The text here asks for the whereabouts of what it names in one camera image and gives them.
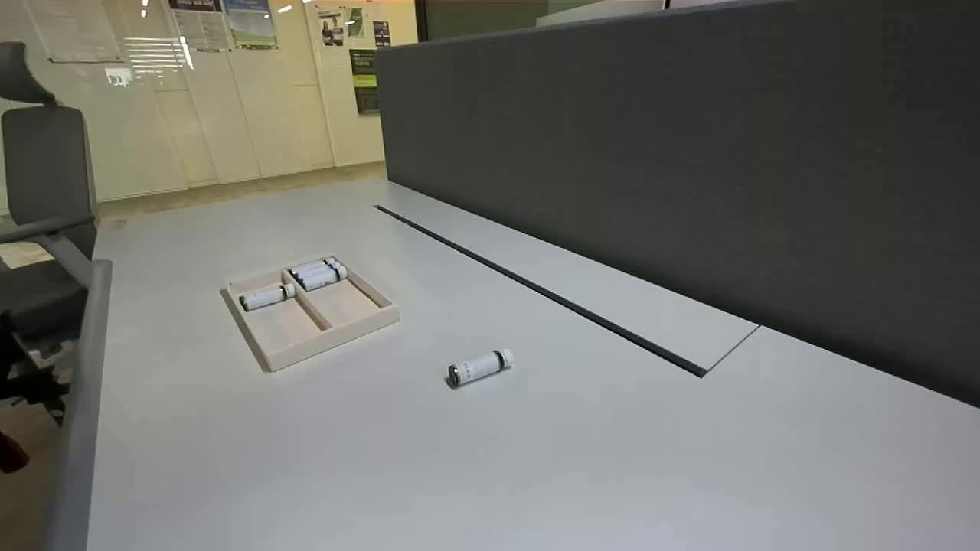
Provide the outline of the white bottle in tray front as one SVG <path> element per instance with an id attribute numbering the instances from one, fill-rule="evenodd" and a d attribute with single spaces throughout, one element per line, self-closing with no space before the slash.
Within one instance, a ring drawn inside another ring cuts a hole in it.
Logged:
<path id="1" fill-rule="evenodd" d="M 280 281 L 280 283 L 266 283 L 266 289 L 256 289 L 256 291 L 248 291 L 238 297 L 238 307 L 244 311 L 256 311 L 256 309 L 266 309 L 266 307 L 275 307 L 275 304 L 286 304 L 298 294 L 298 289 L 291 281 Z"/>

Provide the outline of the beige wooden compartment tray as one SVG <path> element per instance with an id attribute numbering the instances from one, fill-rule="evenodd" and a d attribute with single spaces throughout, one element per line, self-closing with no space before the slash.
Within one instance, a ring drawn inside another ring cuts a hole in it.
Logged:
<path id="1" fill-rule="evenodd" d="M 291 267 L 330 257 L 346 267 L 346 277 L 315 291 L 302 291 Z M 286 304 L 244 311 L 238 297 L 266 283 L 291 281 L 298 294 Z M 289 369 L 300 361 L 335 352 L 392 328 L 400 318 L 397 304 L 370 281 L 354 262 L 336 254 L 291 261 L 254 275 L 231 277 L 221 289 L 236 328 L 266 372 Z"/>

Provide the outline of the dark grey desk partition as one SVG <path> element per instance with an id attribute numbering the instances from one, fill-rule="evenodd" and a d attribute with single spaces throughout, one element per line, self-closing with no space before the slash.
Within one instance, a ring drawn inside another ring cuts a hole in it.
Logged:
<path id="1" fill-rule="evenodd" d="M 392 179 L 980 402 L 980 0 L 733 0 L 377 72 Z"/>

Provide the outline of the grey office chair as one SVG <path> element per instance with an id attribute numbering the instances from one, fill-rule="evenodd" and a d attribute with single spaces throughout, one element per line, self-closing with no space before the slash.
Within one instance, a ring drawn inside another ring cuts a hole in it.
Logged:
<path id="1" fill-rule="evenodd" d="M 39 403 L 65 421 L 62 382 L 32 361 L 80 336 L 99 235 L 96 173 L 87 115 L 62 103 L 29 67 L 29 47 L 0 42 L 2 173 L 13 225 L 2 243 L 36 243 L 44 262 L 0 275 L 0 398 Z"/>

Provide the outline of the beige cabinet wall with posters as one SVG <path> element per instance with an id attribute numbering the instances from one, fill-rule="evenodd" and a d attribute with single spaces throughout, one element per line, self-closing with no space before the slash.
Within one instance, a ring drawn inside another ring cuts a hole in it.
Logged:
<path id="1" fill-rule="evenodd" d="M 412 37 L 412 0 L 0 0 L 104 199 L 377 162 L 353 59 Z"/>

